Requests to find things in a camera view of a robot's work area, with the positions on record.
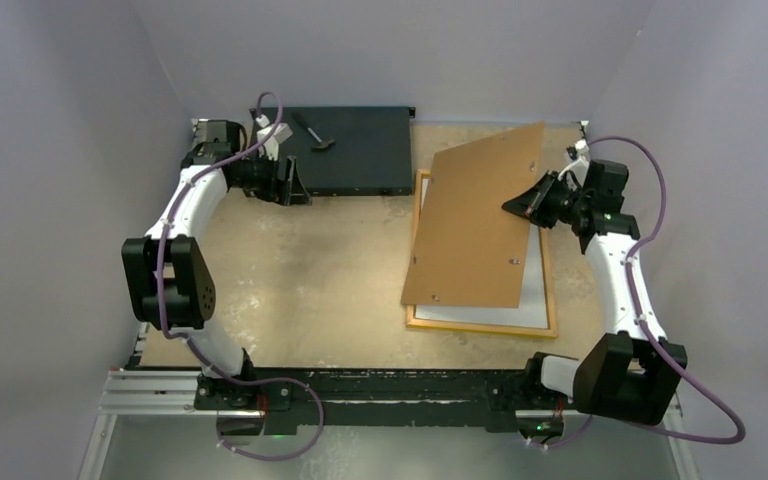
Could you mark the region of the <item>yellow wooden picture frame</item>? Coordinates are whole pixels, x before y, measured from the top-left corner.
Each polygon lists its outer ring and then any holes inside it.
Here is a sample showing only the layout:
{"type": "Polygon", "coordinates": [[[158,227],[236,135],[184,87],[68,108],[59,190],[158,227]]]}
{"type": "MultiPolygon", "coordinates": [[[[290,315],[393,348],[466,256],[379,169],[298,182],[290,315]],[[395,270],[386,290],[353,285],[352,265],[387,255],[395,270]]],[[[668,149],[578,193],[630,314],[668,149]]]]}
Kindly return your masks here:
{"type": "Polygon", "coordinates": [[[410,328],[554,339],[559,334],[548,234],[530,229],[516,308],[408,305],[410,328]]]}

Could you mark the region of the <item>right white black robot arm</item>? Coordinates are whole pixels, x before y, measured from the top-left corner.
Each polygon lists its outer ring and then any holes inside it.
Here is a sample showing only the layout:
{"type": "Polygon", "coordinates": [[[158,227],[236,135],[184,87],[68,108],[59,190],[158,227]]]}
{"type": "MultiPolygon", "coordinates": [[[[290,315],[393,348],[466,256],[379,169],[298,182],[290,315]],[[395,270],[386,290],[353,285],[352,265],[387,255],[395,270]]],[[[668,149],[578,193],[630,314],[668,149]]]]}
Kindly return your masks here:
{"type": "Polygon", "coordinates": [[[644,426],[659,424],[680,382],[663,358],[687,365],[683,346],[668,341],[653,312],[634,247],[640,231],[622,213],[628,168],[593,161],[584,179],[549,171],[503,211],[551,229],[570,226],[596,280],[604,332],[581,360],[539,352],[521,381],[524,399],[544,407],[559,394],[577,411],[644,426]]]}

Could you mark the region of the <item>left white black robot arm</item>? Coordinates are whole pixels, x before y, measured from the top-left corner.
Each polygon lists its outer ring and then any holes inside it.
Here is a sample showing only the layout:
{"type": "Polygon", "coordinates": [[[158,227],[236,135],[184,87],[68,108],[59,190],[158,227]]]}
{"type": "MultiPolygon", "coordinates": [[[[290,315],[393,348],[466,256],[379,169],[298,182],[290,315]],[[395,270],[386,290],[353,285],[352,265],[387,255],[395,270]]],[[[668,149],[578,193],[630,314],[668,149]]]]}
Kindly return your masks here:
{"type": "Polygon", "coordinates": [[[249,354],[214,320],[217,289],[199,246],[220,201],[232,189],[282,206],[308,205],[311,195],[294,157],[279,155],[292,134],[284,122],[257,116],[254,132],[231,120],[198,120],[180,163],[175,191],[159,219],[124,241],[121,256],[133,312],[197,358],[206,394],[219,389],[232,408],[257,399],[249,354]]]}

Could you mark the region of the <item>brown cardboard backing board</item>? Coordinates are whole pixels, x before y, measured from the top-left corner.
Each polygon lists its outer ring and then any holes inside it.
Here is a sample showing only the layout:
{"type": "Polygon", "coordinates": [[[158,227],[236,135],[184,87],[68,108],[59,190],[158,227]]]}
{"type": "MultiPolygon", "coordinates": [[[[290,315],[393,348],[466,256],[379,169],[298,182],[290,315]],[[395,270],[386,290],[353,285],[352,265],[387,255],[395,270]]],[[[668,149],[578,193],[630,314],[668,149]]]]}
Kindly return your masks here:
{"type": "Polygon", "coordinates": [[[532,123],[435,154],[403,304],[518,306],[530,224],[502,205],[535,184],[544,130],[532,123]]]}

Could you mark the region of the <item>sky building photo print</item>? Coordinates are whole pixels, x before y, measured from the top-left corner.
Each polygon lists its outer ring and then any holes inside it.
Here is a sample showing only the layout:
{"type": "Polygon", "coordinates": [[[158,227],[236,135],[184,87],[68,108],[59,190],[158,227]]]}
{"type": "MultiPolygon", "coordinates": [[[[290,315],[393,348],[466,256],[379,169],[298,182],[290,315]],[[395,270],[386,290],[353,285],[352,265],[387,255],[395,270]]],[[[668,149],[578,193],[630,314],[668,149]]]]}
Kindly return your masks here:
{"type": "Polygon", "coordinates": [[[525,261],[519,304],[517,307],[463,307],[443,305],[419,305],[408,313],[408,324],[419,326],[421,321],[441,323],[444,328],[469,324],[477,329],[510,327],[517,331],[548,331],[549,314],[546,303],[543,255],[540,230],[531,226],[525,261]]]}

